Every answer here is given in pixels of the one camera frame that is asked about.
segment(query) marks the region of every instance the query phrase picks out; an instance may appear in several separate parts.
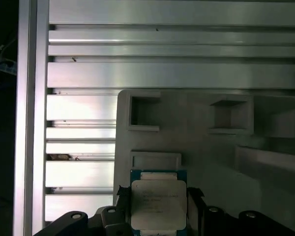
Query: rectangular slot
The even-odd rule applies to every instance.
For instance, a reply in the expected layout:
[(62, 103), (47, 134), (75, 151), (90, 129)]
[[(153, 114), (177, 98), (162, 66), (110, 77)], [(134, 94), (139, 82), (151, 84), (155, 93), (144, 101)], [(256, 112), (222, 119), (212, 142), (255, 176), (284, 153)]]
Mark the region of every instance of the rectangular slot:
[(213, 107), (212, 132), (236, 134), (252, 133), (253, 106), (249, 99), (222, 99), (211, 104)]
[(46, 187), (113, 188), (113, 184), (113, 161), (46, 162)]
[(131, 125), (156, 126), (152, 107), (159, 102), (155, 97), (132, 97)]
[(141, 92), (129, 94), (128, 130), (159, 131), (155, 106), (160, 102), (160, 93)]

